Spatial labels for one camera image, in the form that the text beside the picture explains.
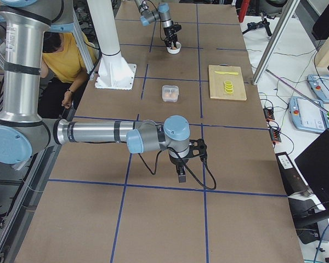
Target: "table surface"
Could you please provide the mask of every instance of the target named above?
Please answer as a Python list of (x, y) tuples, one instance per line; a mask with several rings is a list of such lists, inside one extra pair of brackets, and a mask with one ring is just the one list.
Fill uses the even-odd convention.
[[(125, 145), (67, 144), (15, 262), (303, 262), (235, 8), (170, 8), (183, 28), (177, 55), (158, 23), (142, 27), (134, 3), (122, 2), (116, 26), (122, 55), (137, 64), (133, 89), (90, 82), (75, 121), (182, 115), (190, 137), (205, 139), (217, 190), (189, 174), (179, 184), (166, 152), (152, 176)], [(210, 64), (240, 66), (247, 101), (210, 100)], [(162, 101), (164, 84), (179, 87), (178, 102)], [(153, 164), (155, 153), (143, 156)], [(198, 159), (188, 165), (212, 185)]]
[[(244, 31), (247, 29), (247, 23), (259, 21), (259, 17), (246, 16), (244, 22), (241, 23), (241, 30)], [(278, 18), (268, 21), (270, 22), (270, 28), (273, 32), (278, 22)], [(252, 68), (255, 70), (268, 43), (265, 29), (262, 28), (260, 30), (251, 31), (244, 34), (244, 41), (249, 52)], [(288, 82), (291, 86), (296, 87), (306, 96), (315, 99), (316, 96), (310, 90), (309, 84), (305, 82), (308, 74), (317, 74), (314, 67), (315, 54), (315, 46), (309, 39), (300, 21), (298, 19), (292, 18), (286, 26), (286, 29), (284, 30), (283, 35), (276, 46), (274, 54), (272, 55), (269, 62), (268, 69), (274, 74), (277, 74), (280, 77), (288, 78), (291, 81), (302, 81), (296, 84), (286, 79), (286, 82)], [(321, 75), (329, 74), (329, 71), (326, 68), (319, 68), (318, 71)], [(261, 102), (263, 106), (265, 104), (264, 99), (267, 98), (273, 103), (274, 106), (286, 108), (287, 105), (282, 100), (289, 102), (289, 99), (293, 94), (293, 91), (289, 87), (280, 83), (277, 85), (277, 80), (267, 72), (262, 75), (261, 80), (258, 83), (258, 90), (260, 92), (260, 98), (262, 99)], [(329, 104), (325, 104), (325, 108), (329, 110)], [(294, 150), (292, 151), (292, 143), (288, 138), (282, 135), (282, 143), (275, 146), (275, 152), (290, 153), (292, 151), (290, 158), (292, 161), (294, 161), (294, 159), (301, 152), (303, 152), (303, 150), (305, 150), (306, 147), (309, 146), (319, 136), (319, 134), (296, 129), (292, 123), (289, 112), (286, 112), (286, 110), (276, 108), (274, 115), (275, 120), (282, 127), (282, 132), (289, 136), (294, 143)], [(311, 196), (311, 199), (314, 200), (315, 204), (320, 203), (320, 201), (315, 196)], [(317, 245), (318, 242), (312, 242), (307, 245), (304, 245), (300, 242), (300, 246), (302, 248), (303, 256), (305, 259), (313, 260), (315, 247)], [(329, 243), (323, 243), (322, 248), (324, 248), (326, 251), (324, 253), (319, 253), (317, 260), (325, 262), (325, 258), (329, 257)]]

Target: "black monitor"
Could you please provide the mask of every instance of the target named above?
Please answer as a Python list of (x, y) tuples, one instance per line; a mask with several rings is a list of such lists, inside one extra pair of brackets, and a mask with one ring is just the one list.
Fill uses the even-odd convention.
[(326, 210), (294, 217), (296, 228), (329, 218), (329, 129), (326, 129), (296, 159), (295, 163), (314, 194)]

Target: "red object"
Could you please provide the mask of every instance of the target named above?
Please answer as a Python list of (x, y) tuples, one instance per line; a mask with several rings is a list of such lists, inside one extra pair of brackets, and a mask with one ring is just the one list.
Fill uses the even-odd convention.
[(241, 8), (239, 12), (239, 22), (242, 23), (243, 19), (246, 15), (248, 5), (250, 4), (250, 0), (243, 0), (241, 3)]

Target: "dark hair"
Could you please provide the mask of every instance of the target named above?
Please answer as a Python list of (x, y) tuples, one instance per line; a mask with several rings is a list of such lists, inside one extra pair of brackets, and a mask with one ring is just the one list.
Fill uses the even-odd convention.
[(53, 53), (61, 46), (61, 38), (58, 33), (45, 32), (43, 42), (43, 53)]

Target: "white bowl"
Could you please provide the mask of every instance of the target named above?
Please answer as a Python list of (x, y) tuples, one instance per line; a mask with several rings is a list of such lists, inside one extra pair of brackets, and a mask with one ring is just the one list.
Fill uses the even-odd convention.
[(167, 47), (167, 51), (170, 54), (177, 54), (177, 53), (179, 53), (180, 49), (181, 49), (181, 44), (179, 42), (177, 42), (177, 49), (172, 49), (172, 48)]

